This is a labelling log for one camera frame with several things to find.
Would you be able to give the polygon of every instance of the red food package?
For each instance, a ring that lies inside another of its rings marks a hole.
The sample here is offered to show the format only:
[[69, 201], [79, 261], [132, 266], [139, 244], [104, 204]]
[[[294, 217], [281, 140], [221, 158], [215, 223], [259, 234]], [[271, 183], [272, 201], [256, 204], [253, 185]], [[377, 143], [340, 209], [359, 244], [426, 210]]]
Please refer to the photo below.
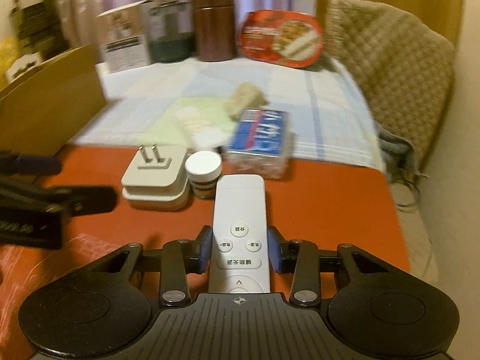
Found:
[[323, 50], [323, 30], [315, 17], [261, 9], [250, 12], [241, 32], [241, 49], [258, 61], [304, 68]]

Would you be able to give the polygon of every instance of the green cloth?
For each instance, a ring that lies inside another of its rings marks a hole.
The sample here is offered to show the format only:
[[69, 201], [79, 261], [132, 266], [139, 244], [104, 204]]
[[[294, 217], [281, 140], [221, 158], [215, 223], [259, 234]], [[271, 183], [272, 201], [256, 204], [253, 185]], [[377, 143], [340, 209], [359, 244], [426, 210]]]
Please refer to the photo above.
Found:
[[184, 145], [191, 148], [189, 137], [182, 130], [175, 112], [185, 107], [195, 107], [212, 125], [228, 135], [233, 135], [237, 123], [232, 121], [223, 109], [227, 99], [215, 97], [180, 98], [165, 111], [162, 117], [147, 132], [138, 138], [138, 145]]

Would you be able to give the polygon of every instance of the metal rivet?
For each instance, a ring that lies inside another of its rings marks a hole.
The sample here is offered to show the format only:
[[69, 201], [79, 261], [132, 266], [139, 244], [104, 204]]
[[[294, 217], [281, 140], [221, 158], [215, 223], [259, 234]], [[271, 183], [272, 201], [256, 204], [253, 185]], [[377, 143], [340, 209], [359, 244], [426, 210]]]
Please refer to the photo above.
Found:
[[62, 210], [62, 206], [59, 204], [50, 204], [45, 207], [46, 212], [60, 212]]
[[68, 189], [68, 188], [57, 188], [55, 190], [55, 192], [57, 192], [57, 193], [71, 193], [71, 190]]
[[304, 289], [304, 290], [295, 292], [293, 297], [299, 302], [307, 303], [307, 302], [313, 302], [314, 300], [316, 300], [317, 294], [315, 294], [313, 291]]
[[178, 302], [181, 302], [182, 300], [184, 300], [187, 296], [185, 295], [184, 292], [182, 291], [178, 291], [178, 290], [171, 290], [171, 291], [167, 291], [167, 292], [164, 292], [164, 294], [162, 295], [162, 298], [164, 300], [166, 300], [167, 302], [170, 302], [170, 303], [178, 303]]

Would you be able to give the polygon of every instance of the power adapter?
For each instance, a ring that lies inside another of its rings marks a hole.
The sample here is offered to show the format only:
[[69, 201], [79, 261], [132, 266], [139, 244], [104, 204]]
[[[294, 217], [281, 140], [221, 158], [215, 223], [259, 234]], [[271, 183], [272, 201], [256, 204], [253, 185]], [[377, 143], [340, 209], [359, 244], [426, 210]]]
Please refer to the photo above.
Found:
[[141, 146], [122, 177], [123, 197], [134, 208], [180, 210], [190, 195], [186, 158], [184, 146]]

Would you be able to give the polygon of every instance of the product box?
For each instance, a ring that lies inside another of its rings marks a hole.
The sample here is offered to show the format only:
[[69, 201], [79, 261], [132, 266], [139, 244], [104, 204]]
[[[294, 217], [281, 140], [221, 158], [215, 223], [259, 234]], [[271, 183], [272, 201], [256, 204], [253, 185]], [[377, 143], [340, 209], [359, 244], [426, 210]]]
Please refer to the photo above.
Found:
[[110, 73], [151, 64], [146, 13], [157, 3], [148, 0], [98, 15], [97, 33]]
[[323, 30], [315, 17], [261, 9], [250, 12], [241, 32], [246, 57], [290, 68], [313, 64], [323, 50]]
[[236, 173], [280, 179], [289, 159], [289, 114], [270, 109], [247, 108], [227, 148]]
[[55, 155], [106, 104], [93, 45], [38, 64], [0, 91], [0, 150]]

